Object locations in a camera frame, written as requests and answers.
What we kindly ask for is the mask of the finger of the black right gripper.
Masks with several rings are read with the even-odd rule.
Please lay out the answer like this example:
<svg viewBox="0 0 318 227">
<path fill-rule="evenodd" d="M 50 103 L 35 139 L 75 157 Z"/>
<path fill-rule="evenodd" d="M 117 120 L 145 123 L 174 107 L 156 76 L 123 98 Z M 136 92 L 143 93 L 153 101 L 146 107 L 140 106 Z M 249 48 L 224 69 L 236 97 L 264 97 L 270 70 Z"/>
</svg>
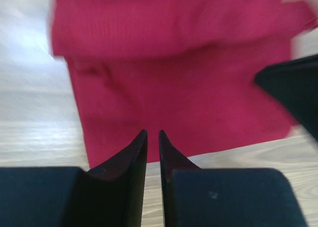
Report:
<svg viewBox="0 0 318 227">
<path fill-rule="evenodd" d="M 254 82 L 318 139 L 317 55 L 267 66 L 255 75 Z"/>
</svg>

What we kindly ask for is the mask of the dark red t-shirt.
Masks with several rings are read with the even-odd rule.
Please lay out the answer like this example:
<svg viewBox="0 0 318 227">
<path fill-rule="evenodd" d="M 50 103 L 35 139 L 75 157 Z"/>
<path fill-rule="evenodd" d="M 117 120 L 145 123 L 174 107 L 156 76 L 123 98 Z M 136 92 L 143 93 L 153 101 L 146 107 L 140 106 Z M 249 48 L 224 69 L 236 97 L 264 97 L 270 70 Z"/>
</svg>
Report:
<svg viewBox="0 0 318 227">
<path fill-rule="evenodd" d="M 148 131 L 188 156 L 285 138 L 296 121 L 253 83 L 318 25 L 318 0 L 53 0 L 90 167 Z"/>
</svg>

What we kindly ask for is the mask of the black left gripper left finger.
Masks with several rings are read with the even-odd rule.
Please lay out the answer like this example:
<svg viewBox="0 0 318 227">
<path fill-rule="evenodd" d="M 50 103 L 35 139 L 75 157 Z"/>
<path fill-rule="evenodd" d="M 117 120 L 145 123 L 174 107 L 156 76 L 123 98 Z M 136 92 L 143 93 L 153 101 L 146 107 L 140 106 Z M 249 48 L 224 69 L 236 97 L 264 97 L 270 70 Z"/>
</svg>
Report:
<svg viewBox="0 0 318 227">
<path fill-rule="evenodd" d="M 147 132 L 107 161 L 76 166 L 2 167 L 3 227 L 139 227 L 147 163 Z"/>
</svg>

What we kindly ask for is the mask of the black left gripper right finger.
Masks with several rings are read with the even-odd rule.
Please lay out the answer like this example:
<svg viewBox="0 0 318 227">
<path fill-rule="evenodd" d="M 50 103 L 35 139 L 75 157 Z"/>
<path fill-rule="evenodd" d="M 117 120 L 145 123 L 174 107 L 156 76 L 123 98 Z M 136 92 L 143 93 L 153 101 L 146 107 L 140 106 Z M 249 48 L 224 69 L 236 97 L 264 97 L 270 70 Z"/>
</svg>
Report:
<svg viewBox="0 0 318 227">
<path fill-rule="evenodd" d="M 166 227 L 305 227 L 288 179 L 273 168 L 198 167 L 159 133 Z"/>
</svg>

